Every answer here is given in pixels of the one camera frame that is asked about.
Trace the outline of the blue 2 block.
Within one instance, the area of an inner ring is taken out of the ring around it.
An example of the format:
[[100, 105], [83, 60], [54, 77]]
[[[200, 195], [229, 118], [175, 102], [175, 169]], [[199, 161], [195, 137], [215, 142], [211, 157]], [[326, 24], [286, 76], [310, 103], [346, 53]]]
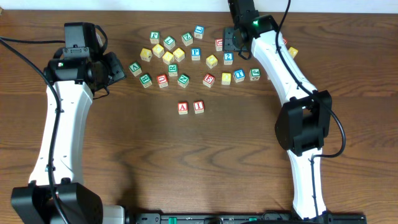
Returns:
[[232, 65], [233, 64], [233, 60], [234, 60], [234, 55], [232, 52], [225, 52], [224, 53], [224, 64], [225, 65]]

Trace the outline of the red I block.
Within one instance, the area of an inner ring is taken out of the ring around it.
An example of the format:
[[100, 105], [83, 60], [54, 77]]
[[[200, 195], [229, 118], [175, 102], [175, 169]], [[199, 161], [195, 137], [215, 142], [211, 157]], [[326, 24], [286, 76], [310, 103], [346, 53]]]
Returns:
[[195, 114], [203, 113], [205, 110], [203, 101], [194, 101], [193, 107], [194, 107]]

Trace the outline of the red A block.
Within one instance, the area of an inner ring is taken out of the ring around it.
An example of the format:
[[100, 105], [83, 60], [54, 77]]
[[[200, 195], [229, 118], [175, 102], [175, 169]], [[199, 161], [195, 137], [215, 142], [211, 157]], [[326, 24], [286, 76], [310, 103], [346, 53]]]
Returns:
[[178, 103], [178, 113], [179, 114], [187, 114], [188, 113], [188, 103], [187, 102]]

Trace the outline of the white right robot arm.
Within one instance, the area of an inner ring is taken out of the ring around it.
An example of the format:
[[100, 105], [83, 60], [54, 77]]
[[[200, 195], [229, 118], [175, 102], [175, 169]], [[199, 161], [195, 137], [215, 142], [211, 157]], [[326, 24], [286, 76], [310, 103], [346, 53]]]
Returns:
[[282, 107], [274, 130], [292, 166], [293, 209], [299, 219], [315, 221], [326, 212], [320, 155], [329, 132], [331, 96], [305, 78], [272, 16], [260, 15], [253, 0], [228, 0], [228, 6], [234, 28], [223, 49], [247, 52], [246, 58], [255, 58], [273, 84]]

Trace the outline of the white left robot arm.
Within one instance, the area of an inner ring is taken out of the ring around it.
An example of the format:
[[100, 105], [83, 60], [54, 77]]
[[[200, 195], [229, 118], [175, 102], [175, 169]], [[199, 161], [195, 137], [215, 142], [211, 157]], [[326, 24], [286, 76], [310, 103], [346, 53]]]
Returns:
[[125, 79], [108, 38], [89, 22], [64, 25], [65, 38], [40, 76], [47, 84], [47, 117], [39, 157], [27, 186], [12, 190], [24, 223], [129, 223], [126, 209], [104, 205], [83, 184], [82, 149], [90, 106], [99, 90]]

